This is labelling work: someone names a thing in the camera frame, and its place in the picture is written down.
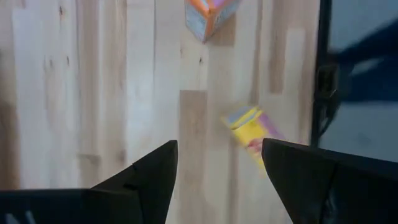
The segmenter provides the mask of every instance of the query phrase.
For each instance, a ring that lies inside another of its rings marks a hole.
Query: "wood grain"
[[[0,189],[19,186],[12,5],[0,1]]]
[[[220,117],[308,143],[318,7],[242,1],[203,44],[183,0],[0,0],[0,188],[91,187],[177,139],[167,223],[288,223]]]
[[[180,223],[216,223],[203,189],[206,154],[207,94],[180,92]]]
[[[98,150],[101,180],[126,166],[126,0],[99,8]]]

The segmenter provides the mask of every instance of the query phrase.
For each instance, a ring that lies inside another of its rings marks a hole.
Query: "wooden table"
[[[0,0],[1,187],[89,187],[177,139],[168,223],[289,222],[220,116],[308,142],[318,8],[243,1],[202,44],[183,0]]]

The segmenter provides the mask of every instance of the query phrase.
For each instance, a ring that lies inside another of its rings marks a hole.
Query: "printed label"
[[[258,107],[245,106],[225,117],[224,123],[232,130],[241,145],[246,148],[258,164],[261,172],[265,174],[266,170],[261,157],[262,140],[264,138],[284,139],[272,125],[267,115]]]
[[[204,40],[206,19],[188,2],[185,3],[185,14],[187,17],[187,27],[198,39]]]
[[[236,10],[238,9],[240,0],[233,0],[227,5],[215,19],[214,28],[218,29]]]

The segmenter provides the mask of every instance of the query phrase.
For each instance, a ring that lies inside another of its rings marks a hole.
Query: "snack package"
[[[261,157],[262,140],[264,138],[283,139],[268,116],[257,106],[243,106],[234,113],[222,117],[222,120],[246,148],[259,168],[265,171]]]
[[[204,42],[238,9],[241,0],[185,0],[187,27]]]

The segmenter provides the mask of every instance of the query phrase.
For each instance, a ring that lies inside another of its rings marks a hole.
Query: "wood plank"
[[[155,1],[127,1],[127,162],[155,149]]]
[[[207,203],[203,189],[206,166],[206,104],[207,94],[204,91],[180,92],[179,223],[214,223],[209,220],[215,214]]]
[[[258,102],[260,105],[265,103],[265,97],[269,96],[271,92],[271,81],[270,76],[271,72],[269,71],[271,61],[272,61],[272,51],[273,51],[273,22],[274,22],[274,1],[272,0],[263,0],[262,4],[262,15],[257,15],[257,22],[259,22],[257,29],[260,29],[260,32],[257,35],[260,35],[260,42],[257,43],[259,47],[258,56],[256,59],[258,62],[258,74],[257,79],[259,80],[257,84],[253,84],[258,88],[259,96]]]
[[[319,0],[303,1],[303,27],[305,33],[305,58],[300,87],[300,142],[310,143],[315,60],[317,57]]]
[[[19,118],[21,188],[51,185],[49,124],[45,111],[43,42],[38,18],[31,10],[13,12]]]
[[[180,39],[185,29],[184,4],[181,0],[155,2],[155,69],[153,86],[152,145],[157,148],[178,139],[180,100]],[[178,223],[179,178],[174,188],[166,223]]]
[[[280,131],[286,140],[300,141],[300,86],[304,63],[305,31],[291,28],[287,31],[285,44],[284,89],[280,106]]]
[[[98,150],[101,180],[126,166],[126,0],[99,5]]]
[[[19,135],[12,5],[0,3],[0,189],[19,186]]]
[[[85,170],[86,156],[98,156],[90,166],[93,172],[82,172],[84,187],[91,187],[100,181],[101,158],[97,148],[96,119],[98,116],[98,14],[99,1],[77,1],[77,36],[78,36],[78,84],[80,107],[80,170]]]
[[[209,46],[202,44],[188,30],[182,31],[181,38],[181,90],[206,90],[209,64]]]
[[[284,60],[286,30],[289,20],[289,0],[274,1],[272,17],[272,57],[270,62],[269,89],[271,93],[282,93],[284,88]]]
[[[230,159],[235,148],[231,147],[231,133],[220,121],[233,106],[237,90],[238,69],[235,67],[234,46],[237,20],[232,17],[208,41],[207,71],[207,147],[204,167],[204,196],[209,204],[205,223],[227,223],[232,219],[235,197],[229,179],[234,173]]]
[[[51,187],[78,187],[77,46],[74,2],[27,2],[42,25],[45,110],[51,133]]]

